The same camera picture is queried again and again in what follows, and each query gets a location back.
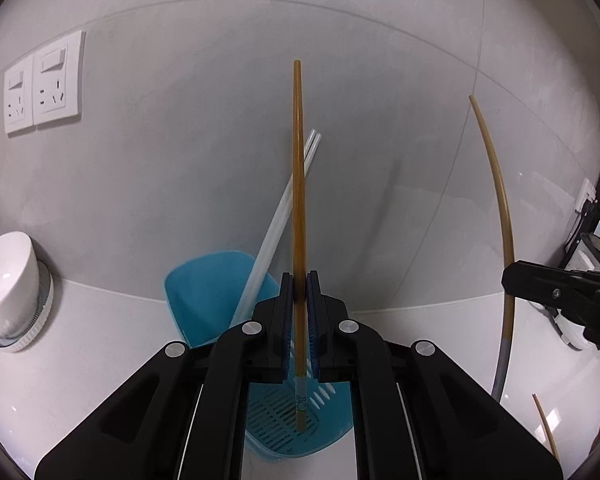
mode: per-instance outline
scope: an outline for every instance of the bowl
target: bowl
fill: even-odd
[[[18,231],[0,236],[0,337],[27,327],[36,311],[39,280],[31,238]]]

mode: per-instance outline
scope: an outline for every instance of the chopstick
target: chopstick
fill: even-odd
[[[294,368],[296,379],[296,429],[306,430],[306,239],[304,225],[304,132],[300,61],[294,61],[293,92],[293,271]]]

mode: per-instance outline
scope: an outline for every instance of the blue plastic container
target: blue plastic container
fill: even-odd
[[[254,258],[240,251],[208,254],[173,269],[164,280],[167,302],[192,348],[217,339],[231,323]],[[257,301],[278,295],[267,274]],[[307,430],[296,431],[293,358],[283,384],[251,384],[246,441],[263,458],[295,458],[327,447],[353,427],[349,383],[307,380]]]

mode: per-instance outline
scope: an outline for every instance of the white socket panel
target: white socket panel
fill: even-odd
[[[33,126],[31,77],[33,56],[20,60],[4,73],[4,131],[7,134]]]
[[[31,101],[34,124],[80,114],[83,39],[83,31],[77,30],[45,45],[33,55]]]

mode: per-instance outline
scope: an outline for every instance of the gray wall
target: gray wall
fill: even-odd
[[[86,30],[82,117],[7,138],[4,69]],[[499,290],[490,124],[519,257],[544,262],[600,167],[583,0],[6,0],[0,233],[61,276],[162,297],[201,254],[256,254],[290,174],[292,61],[324,138],[308,265],[353,310]],[[288,233],[271,272],[290,267]]]

